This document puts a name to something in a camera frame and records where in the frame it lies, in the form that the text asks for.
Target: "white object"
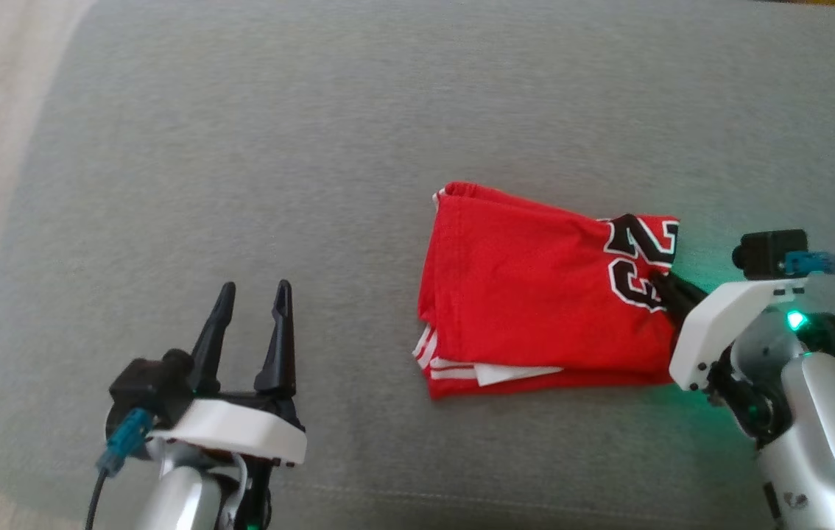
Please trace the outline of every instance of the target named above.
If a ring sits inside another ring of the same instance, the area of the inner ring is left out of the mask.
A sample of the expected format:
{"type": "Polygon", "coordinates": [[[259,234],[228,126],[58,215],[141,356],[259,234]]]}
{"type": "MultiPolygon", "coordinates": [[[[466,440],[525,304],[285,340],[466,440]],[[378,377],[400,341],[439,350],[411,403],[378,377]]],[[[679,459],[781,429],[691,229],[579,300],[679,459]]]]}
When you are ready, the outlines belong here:
{"type": "Polygon", "coordinates": [[[790,302],[805,278],[729,282],[711,292],[683,323],[669,374],[681,389],[704,389],[707,370],[768,305],[790,302]]]}
{"type": "Polygon", "coordinates": [[[548,375],[549,373],[561,372],[556,366],[503,366],[500,364],[485,364],[478,362],[474,364],[477,383],[480,386],[495,385],[512,379],[525,379],[548,375]]]}
{"type": "Polygon", "coordinates": [[[302,430],[269,412],[225,400],[193,400],[175,427],[154,430],[149,436],[283,463],[302,464],[306,459],[306,433],[302,430]]]}

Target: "folded red shorts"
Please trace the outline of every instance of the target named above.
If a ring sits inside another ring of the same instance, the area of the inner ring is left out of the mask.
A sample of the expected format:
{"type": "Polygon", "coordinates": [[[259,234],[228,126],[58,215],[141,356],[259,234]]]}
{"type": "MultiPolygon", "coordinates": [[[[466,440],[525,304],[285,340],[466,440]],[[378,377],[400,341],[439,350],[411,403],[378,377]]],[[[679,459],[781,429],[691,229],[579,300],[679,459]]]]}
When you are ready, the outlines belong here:
{"type": "Polygon", "coordinates": [[[672,267],[676,218],[596,220],[465,182],[434,201],[414,351],[431,398],[670,382],[649,276],[672,267]]]}

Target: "blue connector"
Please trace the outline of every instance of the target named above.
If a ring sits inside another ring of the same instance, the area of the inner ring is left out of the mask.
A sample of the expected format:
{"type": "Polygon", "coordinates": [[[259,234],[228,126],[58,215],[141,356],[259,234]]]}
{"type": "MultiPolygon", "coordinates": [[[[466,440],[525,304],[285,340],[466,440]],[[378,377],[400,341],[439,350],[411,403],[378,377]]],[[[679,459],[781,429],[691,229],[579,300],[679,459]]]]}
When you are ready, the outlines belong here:
{"type": "Polygon", "coordinates": [[[107,450],[97,460],[97,470],[108,477],[117,476],[126,462],[126,457],[146,442],[146,435],[152,430],[152,414],[143,409],[133,409],[120,423],[113,436],[107,440],[107,450]]]}
{"type": "Polygon", "coordinates": [[[830,252],[788,252],[784,256],[788,276],[806,276],[811,272],[835,275],[835,254],[830,252]]]}

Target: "white tag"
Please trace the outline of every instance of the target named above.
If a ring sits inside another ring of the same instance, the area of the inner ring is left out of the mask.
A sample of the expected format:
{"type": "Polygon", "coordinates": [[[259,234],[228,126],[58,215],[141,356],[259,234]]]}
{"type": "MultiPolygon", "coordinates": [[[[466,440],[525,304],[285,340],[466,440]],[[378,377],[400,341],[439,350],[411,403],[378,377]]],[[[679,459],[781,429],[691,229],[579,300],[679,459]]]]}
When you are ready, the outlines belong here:
{"type": "Polygon", "coordinates": [[[561,372],[555,366],[503,366],[499,364],[485,364],[478,362],[473,368],[477,372],[477,383],[480,386],[495,385],[512,379],[525,379],[546,375],[546,373],[561,372]]]}

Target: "white trim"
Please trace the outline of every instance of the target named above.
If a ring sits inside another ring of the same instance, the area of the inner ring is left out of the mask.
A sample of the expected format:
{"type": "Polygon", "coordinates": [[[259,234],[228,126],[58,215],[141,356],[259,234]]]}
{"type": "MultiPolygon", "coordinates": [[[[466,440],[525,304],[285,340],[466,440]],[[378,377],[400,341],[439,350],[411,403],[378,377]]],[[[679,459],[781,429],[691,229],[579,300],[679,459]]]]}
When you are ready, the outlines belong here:
{"type": "Polygon", "coordinates": [[[431,363],[431,359],[434,358],[434,351],[437,349],[437,329],[434,330],[434,333],[431,333],[431,338],[427,339],[427,346],[424,347],[424,353],[421,353],[420,358],[417,358],[417,365],[420,366],[422,370],[427,368],[427,365],[431,363]]]}
{"type": "Polygon", "coordinates": [[[421,348],[424,347],[424,342],[427,340],[427,336],[431,334],[431,325],[424,326],[424,333],[421,333],[420,339],[417,341],[417,346],[415,346],[415,351],[411,352],[411,356],[413,358],[418,358],[420,355],[421,348]]]}
{"type": "Polygon", "coordinates": [[[476,381],[476,370],[472,368],[451,368],[449,370],[431,370],[431,379],[472,379],[476,381]]]}
{"type": "MultiPolygon", "coordinates": [[[[637,222],[639,222],[640,228],[644,229],[644,232],[646,232],[646,234],[649,236],[650,241],[653,241],[653,244],[656,246],[657,250],[659,250],[660,252],[664,252],[664,254],[670,254],[674,257],[676,256],[676,236],[670,234],[670,232],[667,232],[666,228],[670,225],[679,226],[679,221],[663,221],[663,237],[669,239],[669,246],[664,247],[662,244],[660,244],[660,239],[657,238],[656,235],[653,234],[653,231],[650,230],[650,227],[647,226],[646,221],[644,221],[639,215],[634,215],[633,218],[636,219],[637,222]]],[[[629,254],[628,252],[621,252],[619,250],[613,250],[612,248],[610,248],[610,244],[612,244],[613,242],[613,237],[615,237],[617,233],[617,227],[613,224],[613,220],[608,220],[605,222],[607,222],[607,225],[610,228],[610,235],[607,238],[607,243],[604,244],[604,252],[613,255],[626,255],[628,258],[633,259],[640,258],[640,254],[643,254],[644,261],[646,261],[650,265],[658,265],[660,267],[666,267],[667,269],[673,268],[672,263],[666,263],[664,261],[651,261],[649,256],[647,256],[644,252],[643,247],[637,244],[637,239],[633,237],[633,232],[630,231],[629,227],[627,228],[627,240],[630,242],[630,245],[633,245],[633,254],[629,254]]]]}
{"type": "Polygon", "coordinates": [[[453,362],[443,358],[431,359],[431,368],[473,368],[473,364],[468,362],[453,362]]]}
{"type": "Polygon", "coordinates": [[[431,201],[434,201],[434,210],[435,211],[437,211],[437,209],[440,209],[440,198],[441,197],[447,197],[447,196],[448,196],[448,192],[447,192],[446,187],[441,188],[436,194],[431,195],[431,201]]]}
{"type": "Polygon", "coordinates": [[[610,281],[610,290],[617,295],[617,298],[620,298],[620,300],[625,304],[636,305],[637,308],[645,308],[646,310],[649,310],[650,313],[655,313],[657,311],[663,311],[663,309],[666,309],[666,306],[663,305],[657,305],[656,308],[650,308],[649,305],[640,302],[634,302],[630,298],[626,298],[626,296],[621,294],[620,291],[617,291],[617,279],[613,277],[613,267],[615,267],[615,265],[620,262],[630,263],[630,265],[633,265],[633,272],[627,275],[627,289],[630,289],[630,291],[633,292],[646,294],[646,289],[644,289],[643,291],[637,291],[637,289],[633,288],[633,281],[639,279],[640,285],[644,286],[644,288],[648,286],[650,289],[650,295],[653,297],[654,300],[660,302],[660,295],[657,294],[656,288],[654,288],[653,284],[651,284],[650,281],[646,278],[637,278],[637,264],[633,261],[630,261],[630,259],[623,258],[617,258],[614,261],[610,262],[607,266],[607,276],[610,281]]]}

